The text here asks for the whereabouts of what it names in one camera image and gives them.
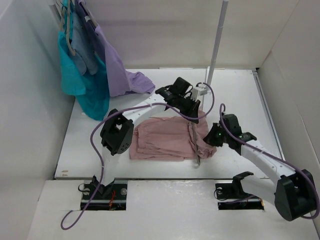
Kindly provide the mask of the pink trousers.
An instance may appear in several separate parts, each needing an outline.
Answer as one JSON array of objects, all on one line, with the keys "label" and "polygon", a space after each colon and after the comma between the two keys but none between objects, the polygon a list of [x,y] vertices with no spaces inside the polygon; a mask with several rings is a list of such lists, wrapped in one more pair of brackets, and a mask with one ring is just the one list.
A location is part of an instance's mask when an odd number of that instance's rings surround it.
[{"label": "pink trousers", "polygon": [[[198,155],[211,158],[217,148],[208,145],[203,138],[209,133],[205,118],[195,124]],[[129,148],[131,160],[184,161],[194,159],[195,147],[189,121],[181,116],[151,117],[133,131]]]}]

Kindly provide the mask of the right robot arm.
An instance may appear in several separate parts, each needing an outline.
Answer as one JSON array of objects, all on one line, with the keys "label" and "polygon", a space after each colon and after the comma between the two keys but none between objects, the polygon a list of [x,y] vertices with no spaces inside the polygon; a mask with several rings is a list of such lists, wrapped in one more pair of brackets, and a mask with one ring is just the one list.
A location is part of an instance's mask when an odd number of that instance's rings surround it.
[{"label": "right robot arm", "polygon": [[250,132],[242,132],[234,114],[220,114],[204,141],[214,147],[223,144],[235,150],[240,156],[258,167],[270,180],[260,182],[252,172],[240,173],[233,177],[231,191],[237,197],[251,194],[273,204],[287,221],[297,218],[311,219],[320,214],[320,198],[313,175],[306,169],[296,168],[269,153]]}]

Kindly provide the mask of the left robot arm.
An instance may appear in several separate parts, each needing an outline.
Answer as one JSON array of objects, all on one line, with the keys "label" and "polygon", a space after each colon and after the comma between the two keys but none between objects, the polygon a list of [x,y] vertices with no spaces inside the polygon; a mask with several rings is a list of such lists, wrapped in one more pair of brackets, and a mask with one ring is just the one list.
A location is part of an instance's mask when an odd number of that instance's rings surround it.
[{"label": "left robot arm", "polygon": [[91,184],[94,192],[102,199],[111,195],[115,177],[112,171],[118,160],[113,156],[124,153],[132,144],[134,128],[148,118],[171,109],[184,119],[195,124],[199,122],[200,96],[208,90],[197,83],[192,86],[189,82],[178,77],[171,85],[161,87],[147,99],[133,107],[117,110],[112,109],[103,121],[100,131],[101,145],[109,152],[107,158],[101,157],[101,177],[93,177]]}]

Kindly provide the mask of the grey clothes hanger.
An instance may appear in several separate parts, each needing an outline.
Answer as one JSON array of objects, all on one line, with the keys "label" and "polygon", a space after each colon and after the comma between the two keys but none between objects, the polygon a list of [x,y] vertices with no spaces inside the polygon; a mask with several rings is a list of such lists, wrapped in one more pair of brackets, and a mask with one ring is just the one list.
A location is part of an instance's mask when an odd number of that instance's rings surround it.
[{"label": "grey clothes hanger", "polygon": [[195,159],[196,159],[196,166],[195,167],[199,168],[201,166],[201,158],[198,154],[196,127],[195,127],[195,123],[192,121],[189,121],[189,125],[191,126],[192,136],[193,136],[194,152],[195,152]]}]

